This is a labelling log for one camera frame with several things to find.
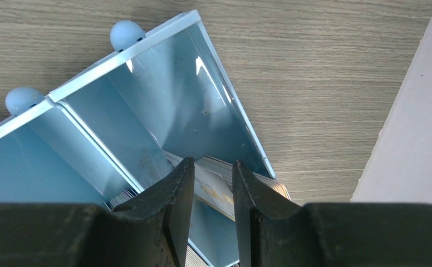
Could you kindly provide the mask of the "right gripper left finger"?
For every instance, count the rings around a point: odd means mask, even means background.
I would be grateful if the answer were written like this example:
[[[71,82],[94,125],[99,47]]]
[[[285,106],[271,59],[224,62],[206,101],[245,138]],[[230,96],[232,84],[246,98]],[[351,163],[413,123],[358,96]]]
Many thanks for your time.
[[[194,178],[186,157],[113,210],[0,204],[0,266],[184,266]]]

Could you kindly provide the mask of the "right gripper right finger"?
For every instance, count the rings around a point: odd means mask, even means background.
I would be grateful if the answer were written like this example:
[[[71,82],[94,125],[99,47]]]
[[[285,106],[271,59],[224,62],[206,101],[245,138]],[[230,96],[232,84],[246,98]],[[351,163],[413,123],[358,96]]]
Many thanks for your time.
[[[432,266],[432,205],[300,206],[241,161],[232,184],[240,266]]]

